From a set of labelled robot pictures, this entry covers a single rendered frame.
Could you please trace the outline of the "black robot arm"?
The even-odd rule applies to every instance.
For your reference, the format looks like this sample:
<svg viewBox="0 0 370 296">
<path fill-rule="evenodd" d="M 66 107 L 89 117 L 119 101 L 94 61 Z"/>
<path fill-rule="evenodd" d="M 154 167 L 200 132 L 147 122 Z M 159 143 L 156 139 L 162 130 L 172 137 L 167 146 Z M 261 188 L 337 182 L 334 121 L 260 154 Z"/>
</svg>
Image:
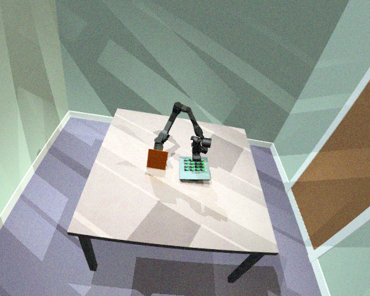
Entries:
<svg viewBox="0 0 370 296">
<path fill-rule="evenodd" d="M 211 146 L 211 141 L 212 139 L 211 138 L 205 138 L 203 136 L 203 131 L 201 129 L 201 127 L 198 125 L 195 117 L 194 117 L 194 114 L 192 113 L 192 110 L 190 107 L 180 103 L 180 102 L 176 102 L 174 103 L 174 106 L 173 106 L 173 111 L 164 127 L 164 129 L 160 132 L 160 134 L 158 135 L 158 137 L 156 137 L 154 139 L 154 150 L 161 150 L 163 151 L 163 144 L 164 142 L 166 142 L 168 140 L 168 138 L 170 137 L 170 135 L 168 134 L 177 115 L 180 113 L 180 112 L 186 112 L 188 113 L 189 115 L 189 118 L 191 119 L 191 122 L 193 124 L 193 127 L 194 127 L 194 132 L 195 132 L 195 135 L 198 136 L 191 136 L 191 140 L 193 140 L 193 146 L 195 147 L 199 147 L 200 146 L 200 149 L 199 149 L 199 154 L 200 153 L 204 153 L 206 154 L 208 152 L 208 148 L 210 148 Z M 200 138 L 199 138 L 200 137 Z M 202 142 L 202 143 L 201 143 Z M 201 143 L 201 144 L 200 144 Z M 202 145 L 202 146 L 201 146 Z"/>
</svg>

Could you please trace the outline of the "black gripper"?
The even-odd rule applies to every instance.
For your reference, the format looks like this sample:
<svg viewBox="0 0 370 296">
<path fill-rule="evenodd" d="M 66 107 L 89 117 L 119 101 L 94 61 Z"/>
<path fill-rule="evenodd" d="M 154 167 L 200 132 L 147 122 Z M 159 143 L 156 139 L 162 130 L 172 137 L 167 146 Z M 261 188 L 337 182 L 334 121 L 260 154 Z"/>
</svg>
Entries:
<svg viewBox="0 0 370 296">
<path fill-rule="evenodd" d="M 192 147 L 192 161 L 193 162 L 200 162 L 201 161 L 201 156 L 199 154 L 200 146 L 195 147 L 195 146 L 193 146 L 193 142 L 192 142 L 191 147 Z"/>
</svg>

